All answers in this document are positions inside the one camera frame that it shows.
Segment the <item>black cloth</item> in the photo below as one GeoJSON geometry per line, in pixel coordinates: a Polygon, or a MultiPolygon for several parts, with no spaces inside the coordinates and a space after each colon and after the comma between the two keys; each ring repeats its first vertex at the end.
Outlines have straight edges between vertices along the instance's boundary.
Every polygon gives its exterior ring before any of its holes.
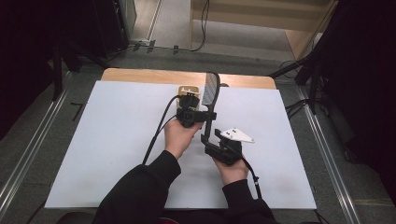
{"type": "Polygon", "coordinates": [[[265,201],[252,198],[246,179],[223,188],[229,206],[224,216],[206,210],[163,211],[169,187],[180,173],[176,158],[168,151],[148,166],[136,166],[102,200],[93,223],[158,223],[167,215],[180,224],[277,223],[265,201]]]}

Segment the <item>black sleeve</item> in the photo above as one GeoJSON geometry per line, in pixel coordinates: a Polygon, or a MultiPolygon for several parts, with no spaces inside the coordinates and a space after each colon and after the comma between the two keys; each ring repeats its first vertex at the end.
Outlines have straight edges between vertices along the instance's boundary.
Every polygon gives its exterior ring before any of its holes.
{"type": "Polygon", "coordinates": [[[136,166],[102,200],[93,223],[157,223],[179,174],[180,166],[168,151],[149,166],[136,166]]]}
{"type": "Polygon", "coordinates": [[[278,223],[263,199],[253,199],[246,179],[224,186],[223,192],[228,204],[225,217],[229,220],[229,223],[278,223]]]}

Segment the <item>table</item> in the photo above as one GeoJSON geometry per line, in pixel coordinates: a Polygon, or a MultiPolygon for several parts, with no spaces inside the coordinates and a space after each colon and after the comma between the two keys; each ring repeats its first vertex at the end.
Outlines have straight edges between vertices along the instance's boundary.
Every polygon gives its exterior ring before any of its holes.
{"type": "MultiPolygon", "coordinates": [[[[243,144],[243,150],[261,178],[264,200],[275,209],[316,209],[274,81],[237,75],[220,75],[220,80],[230,88],[220,90],[213,129],[226,130],[235,125],[247,134],[253,133],[249,135],[255,138],[255,144],[243,144]],[[260,95],[265,97],[258,101],[260,95]],[[241,117],[247,112],[249,116],[241,117]]],[[[174,83],[202,85],[205,73],[107,69],[92,90],[46,208],[98,206],[114,184],[143,160],[164,107],[177,92],[174,83]]],[[[171,106],[169,117],[171,110],[176,113],[176,106],[171,106]]],[[[211,134],[209,141],[215,143],[215,138],[211,134]]],[[[159,135],[148,164],[162,150],[163,135],[159,135]]],[[[182,174],[169,189],[165,208],[226,208],[219,171],[204,153],[199,138],[192,140],[179,163],[182,174]]],[[[248,182],[253,197],[257,197],[252,181],[248,182]]]]}
{"type": "MultiPolygon", "coordinates": [[[[206,0],[191,0],[192,21],[200,20],[206,0]]],[[[208,21],[285,29],[296,60],[304,56],[318,33],[323,32],[336,0],[210,0],[208,21]]]]}

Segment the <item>wire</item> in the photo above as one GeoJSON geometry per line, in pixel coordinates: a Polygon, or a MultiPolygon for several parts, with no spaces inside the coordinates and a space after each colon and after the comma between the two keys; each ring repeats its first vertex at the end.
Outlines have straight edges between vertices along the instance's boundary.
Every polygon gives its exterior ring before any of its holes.
{"type": "Polygon", "coordinates": [[[320,102],[319,102],[319,109],[327,116],[329,117],[330,112],[329,112],[329,101],[328,101],[328,96],[326,93],[322,93],[320,95],[320,102]]]}
{"type": "Polygon", "coordinates": [[[151,152],[152,147],[154,146],[154,143],[157,140],[157,136],[158,136],[158,134],[160,134],[161,130],[163,129],[163,127],[162,127],[163,120],[165,119],[166,113],[168,112],[168,109],[169,109],[170,105],[173,103],[173,101],[176,98],[179,98],[179,97],[180,97],[179,95],[172,97],[172,99],[169,101],[168,105],[166,106],[165,111],[163,111],[163,117],[161,118],[161,121],[160,121],[160,124],[158,125],[157,131],[155,132],[154,136],[151,139],[151,142],[149,143],[148,150],[147,150],[145,158],[143,159],[143,162],[142,162],[143,165],[146,164],[146,162],[147,162],[147,160],[149,158],[149,153],[151,152]]]}
{"type": "Polygon", "coordinates": [[[197,49],[192,49],[191,51],[198,51],[200,50],[206,42],[206,23],[207,23],[207,15],[209,14],[209,0],[206,0],[206,4],[204,6],[204,9],[202,10],[202,15],[201,15],[201,29],[202,29],[202,42],[201,45],[197,49]],[[204,25],[204,14],[205,14],[205,9],[206,9],[206,16],[205,16],[205,25],[204,25]]]}
{"type": "Polygon", "coordinates": [[[318,90],[325,91],[325,86],[327,84],[327,80],[323,76],[320,76],[318,79],[318,90]]]}
{"type": "MultiPolygon", "coordinates": [[[[112,53],[112,54],[114,54],[114,56],[111,57],[110,59],[105,60],[104,62],[105,62],[105,63],[109,63],[109,62],[113,61],[114,59],[116,59],[117,57],[119,57],[121,53],[122,53],[122,50],[112,53]]],[[[85,60],[81,60],[81,59],[79,59],[79,60],[80,60],[82,63],[84,63],[84,64],[93,64],[93,63],[94,63],[93,61],[85,61],[85,60]]]]}
{"type": "MultiPolygon", "coordinates": [[[[283,66],[284,63],[296,63],[296,62],[297,62],[297,61],[294,61],[294,60],[285,61],[285,62],[283,62],[283,63],[279,66],[279,69],[282,68],[282,66],[283,66]]],[[[283,76],[284,76],[284,77],[287,77],[287,78],[293,78],[293,77],[288,77],[286,74],[283,74],[283,76]]]]}
{"type": "MultiPolygon", "coordinates": [[[[191,51],[191,52],[195,52],[195,51],[200,50],[205,45],[205,42],[206,42],[206,23],[207,23],[207,15],[209,13],[209,6],[210,6],[209,0],[206,0],[204,9],[203,9],[202,15],[201,15],[201,29],[202,29],[202,34],[203,34],[201,45],[197,49],[177,49],[177,51],[191,51]]],[[[134,49],[135,46],[136,46],[136,44],[130,45],[127,49],[120,50],[120,51],[118,51],[118,53],[130,50],[130,49],[134,49]]],[[[167,47],[155,47],[155,46],[144,46],[144,45],[139,45],[139,48],[175,50],[173,48],[167,48],[167,47]]]]}
{"type": "Polygon", "coordinates": [[[322,219],[323,219],[327,224],[330,224],[330,222],[329,222],[328,220],[326,220],[326,218],[324,218],[324,217],[318,212],[318,209],[315,209],[314,212],[315,212],[315,214],[317,215],[317,218],[318,218],[319,223],[322,224],[322,223],[323,223],[323,222],[322,222],[322,219]]]}
{"type": "Polygon", "coordinates": [[[288,114],[288,119],[291,119],[294,115],[296,115],[305,105],[309,104],[309,102],[310,102],[309,99],[303,99],[303,100],[297,101],[297,103],[295,103],[293,105],[286,106],[285,109],[288,114]]]}
{"type": "Polygon", "coordinates": [[[163,128],[166,126],[167,123],[169,123],[169,121],[171,121],[171,119],[174,119],[177,115],[183,113],[184,111],[186,111],[187,108],[182,108],[180,111],[178,111],[174,116],[172,116],[168,121],[165,122],[165,124],[161,127],[160,132],[163,130],[163,128]]]}
{"type": "Polygon", "coordinates": [[[238,151],[236,151],[235,149],[233,149],[228,145],[227,148],[230,149],[233,153],[235,153],[245,163],[246,167],[251,172],[251,177],[253,178],[254,187],[256,188],[257,191],[257,197],[262,199],[262,191],[260,190],[259,177],[254,174],[253,167],[251,167],[250,163],[248,163],[248,161],[244,158],[244,156],[241,153],[239,153],[238,151]]]}
{"type": "Polygon", "coordinates": [[[46,204],[46,200],[44,200],[44,202],[42,204],[40,204],[40,206],[37,207],[37,209],[33,212],[33,214],[29,217],[29,220],[27,220],[26,224],[29,224],[32,222],[33,218],[35,218],[35,216],[37,215],[37,213],[44,207],[44,205],[46,204]]]}

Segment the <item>person's left hand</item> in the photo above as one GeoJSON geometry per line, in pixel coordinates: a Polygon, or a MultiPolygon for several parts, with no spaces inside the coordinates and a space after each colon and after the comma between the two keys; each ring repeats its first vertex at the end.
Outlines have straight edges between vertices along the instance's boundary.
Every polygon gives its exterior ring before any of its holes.
{"type": "Polygon", "coordinates": [[[165,126],[165,150],[172,153],[178,160],[190,145],[195,133],[203,125],[203,123],[195,123],[190,128],[185,128],[178,119],[169,121],[165,126]]]}

